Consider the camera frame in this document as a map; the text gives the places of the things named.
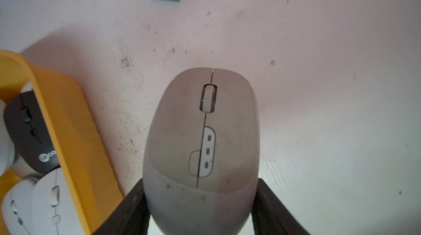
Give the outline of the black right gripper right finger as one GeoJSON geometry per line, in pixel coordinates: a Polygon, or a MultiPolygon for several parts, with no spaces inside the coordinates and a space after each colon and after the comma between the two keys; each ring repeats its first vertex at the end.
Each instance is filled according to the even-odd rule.
{"type": "Polygon", "coordinates": [[[255,235],[309,235],[263,179],[258,180],[251,215],[255,235]]]}

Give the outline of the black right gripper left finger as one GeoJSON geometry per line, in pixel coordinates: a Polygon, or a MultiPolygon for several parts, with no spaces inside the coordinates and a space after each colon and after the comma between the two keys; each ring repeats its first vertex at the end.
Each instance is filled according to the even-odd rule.
{"type": "Polygon", "coordinates": [[[150,212],[140,179],[93,235],[147,235],[150,212]]]}

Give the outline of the yellow storage tray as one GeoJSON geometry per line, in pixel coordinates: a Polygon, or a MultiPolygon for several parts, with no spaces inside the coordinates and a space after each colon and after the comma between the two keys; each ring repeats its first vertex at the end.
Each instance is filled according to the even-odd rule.
{"type": "Polygon", "coordinates": [[[80,85],[60,72],[1,51],[1,100],[31,82],[85,234],[91,235],[123,200],[80,85]]]}

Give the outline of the grey computer mouse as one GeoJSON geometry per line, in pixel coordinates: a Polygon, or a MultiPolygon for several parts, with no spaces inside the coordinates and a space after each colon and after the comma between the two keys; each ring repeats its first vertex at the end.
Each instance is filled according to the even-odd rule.
{"type": "Polygon", "coordinates": [[[146,141],[148,209],[166,235],[236,235],[257,191],[257,101],[242,75],[207,67],[173,78],[146,141]]]}

